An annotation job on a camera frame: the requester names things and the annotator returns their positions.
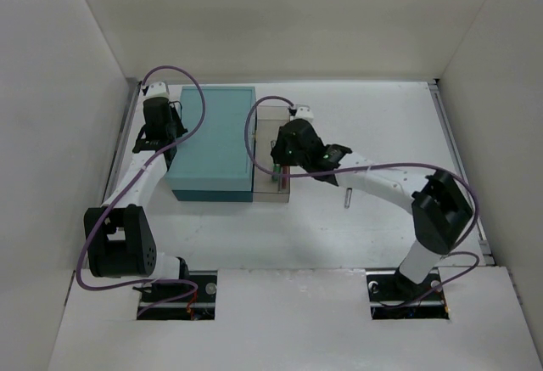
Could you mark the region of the clear acrylic drawer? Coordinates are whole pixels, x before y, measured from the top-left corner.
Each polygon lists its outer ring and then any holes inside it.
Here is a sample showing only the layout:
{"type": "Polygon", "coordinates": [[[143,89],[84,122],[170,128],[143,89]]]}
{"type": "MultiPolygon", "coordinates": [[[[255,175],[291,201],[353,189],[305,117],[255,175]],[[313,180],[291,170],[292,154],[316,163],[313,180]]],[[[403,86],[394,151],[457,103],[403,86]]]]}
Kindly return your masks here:
{"type": "MultiPolygon", "coordinates": [[[[289,121],[289,112],[286,106],[262,106],[256,111],[257,138],[255,140],[256,161],[272,171],[273,160],[271,157],[272,147],[275,145],[277,133],[280,126],[289,121]]],[[[279,181],[272,181],[272,176],[258,168],[254,170],[253,180],[253,201],[288,203],[290,195],[290,182],[286,190],[279,190],[279,181]]]]}

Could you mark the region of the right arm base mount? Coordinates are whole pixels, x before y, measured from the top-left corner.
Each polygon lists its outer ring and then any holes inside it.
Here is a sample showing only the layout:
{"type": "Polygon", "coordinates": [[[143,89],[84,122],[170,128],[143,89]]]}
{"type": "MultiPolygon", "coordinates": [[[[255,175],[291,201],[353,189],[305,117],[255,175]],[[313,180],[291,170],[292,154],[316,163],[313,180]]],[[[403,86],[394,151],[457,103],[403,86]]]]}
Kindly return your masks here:
{"type": "Polygon", "coordinates": [[[421,284],[400,280],[394,271],[366,272],[372,320],[448,320],[442,289],[433,290],[441,277],[433,270],[421,284]]]}

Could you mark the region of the black silver mascara pen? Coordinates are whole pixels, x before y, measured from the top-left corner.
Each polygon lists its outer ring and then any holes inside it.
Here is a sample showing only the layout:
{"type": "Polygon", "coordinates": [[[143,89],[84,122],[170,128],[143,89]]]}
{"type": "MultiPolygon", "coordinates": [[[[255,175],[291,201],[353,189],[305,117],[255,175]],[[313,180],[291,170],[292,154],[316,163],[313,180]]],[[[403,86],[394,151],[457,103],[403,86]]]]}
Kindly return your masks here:
{"type": "Polygon", "coordinates": [[[345,191],[345,196],[344,196],[344,208],[345,209],[350,208],[351,197],[352,197],[352,189],[347,188],[346,191],[345,191]]]}

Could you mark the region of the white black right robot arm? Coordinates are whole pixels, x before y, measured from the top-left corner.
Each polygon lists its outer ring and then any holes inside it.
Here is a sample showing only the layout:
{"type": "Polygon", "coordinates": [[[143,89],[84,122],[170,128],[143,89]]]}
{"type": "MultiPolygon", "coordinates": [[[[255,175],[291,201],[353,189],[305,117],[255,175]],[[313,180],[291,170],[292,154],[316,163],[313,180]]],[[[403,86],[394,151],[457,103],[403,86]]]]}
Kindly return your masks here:
{"type": "Polygon", "coordinates": [[[395,271],[395,293],[413,299],[430,271],[455,249],[474,211],[457,185],[456,175],[438,167],[432,174],[409,171],[411,164],[388,167],[339,144],[324,144],[310,122],[295,119],[278,129],[273,162],[297,166],[317,181],[351,188],[399,206],[411,215],[415,241],[395,271]]]}

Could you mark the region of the green tube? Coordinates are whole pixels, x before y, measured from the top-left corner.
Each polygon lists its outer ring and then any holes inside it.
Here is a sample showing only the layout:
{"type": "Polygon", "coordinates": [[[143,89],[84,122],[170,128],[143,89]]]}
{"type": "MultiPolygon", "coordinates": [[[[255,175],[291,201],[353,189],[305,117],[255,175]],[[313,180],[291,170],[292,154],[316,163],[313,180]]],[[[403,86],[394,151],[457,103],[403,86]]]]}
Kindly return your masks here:
{"type": "Polygon", "coordinates": [[[278,164],[274,164],[272,168],[273,174],[271,175],[271,179],[273,182],[276,182],[279,178],[278,174],[281,172],[281,166],[278,164]]]}

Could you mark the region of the red makeup pencil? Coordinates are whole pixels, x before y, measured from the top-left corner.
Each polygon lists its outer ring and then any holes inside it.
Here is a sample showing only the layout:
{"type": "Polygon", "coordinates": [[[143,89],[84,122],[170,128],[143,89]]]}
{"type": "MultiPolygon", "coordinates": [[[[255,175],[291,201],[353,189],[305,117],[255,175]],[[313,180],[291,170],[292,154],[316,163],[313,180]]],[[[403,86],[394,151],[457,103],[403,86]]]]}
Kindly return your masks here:
{"type": "Polygon", "coordinates": [[[281,170],[281,174],[282,174],[282,176],[280,177],[280,181],[279,181],[279,190],[280,190],[280,191],[283,191],[283,190],[286,190],[286,189],[288,188],[288,183],[289,183],[289,178],[288,178],[289,167],[288,167],[288,166],[283,166],[283,167],[282,167],[282,170],[281,170]]]}

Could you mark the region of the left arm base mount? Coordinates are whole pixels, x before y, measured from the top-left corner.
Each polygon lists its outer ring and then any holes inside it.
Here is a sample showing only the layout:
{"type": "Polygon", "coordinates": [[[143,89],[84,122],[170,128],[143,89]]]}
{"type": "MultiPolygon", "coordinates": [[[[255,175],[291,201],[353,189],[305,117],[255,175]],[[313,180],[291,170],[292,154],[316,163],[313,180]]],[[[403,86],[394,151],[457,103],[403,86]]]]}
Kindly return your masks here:
{"type": "Polygon", "coordinates": [[[190,272],[191,284],[150,284],[134,287],[140,293],[137,320],[209,321],[216,316],[217,271],[190,272]]]}

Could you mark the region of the teal makeup box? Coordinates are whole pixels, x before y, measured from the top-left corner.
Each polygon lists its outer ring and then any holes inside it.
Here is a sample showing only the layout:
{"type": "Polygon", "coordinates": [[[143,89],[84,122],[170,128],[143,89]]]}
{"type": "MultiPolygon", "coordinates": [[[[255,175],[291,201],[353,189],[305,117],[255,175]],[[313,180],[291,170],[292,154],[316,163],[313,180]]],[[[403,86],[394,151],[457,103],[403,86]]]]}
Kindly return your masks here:
{"type": "Polygon", "coordinates": [[[244,142],[244,125],[255,103],[249,86],[183,87],[182,124],[202,125],[176,148],[165,181],[179,201],[253,201],[252,162],[244,142]]]}

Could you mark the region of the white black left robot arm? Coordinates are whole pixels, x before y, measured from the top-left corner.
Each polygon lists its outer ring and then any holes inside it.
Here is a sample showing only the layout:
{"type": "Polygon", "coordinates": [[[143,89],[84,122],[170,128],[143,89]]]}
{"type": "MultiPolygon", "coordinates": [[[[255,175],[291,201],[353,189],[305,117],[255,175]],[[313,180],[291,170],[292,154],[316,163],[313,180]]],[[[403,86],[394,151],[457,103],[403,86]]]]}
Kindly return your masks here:
{"type": "Polygon", "coordinates": [[[183,301],[190,292],[188,265],[181,257],[158,251],[145,209],[175,158],[175,141],[188,130],[181,121],[181,105],[170,100],[162,84],[143,89],[137,113],[143,125],[124,177],[101,206],[84,215],[88,266],[96,278],[161,283],[170,301],[183,301]]]}

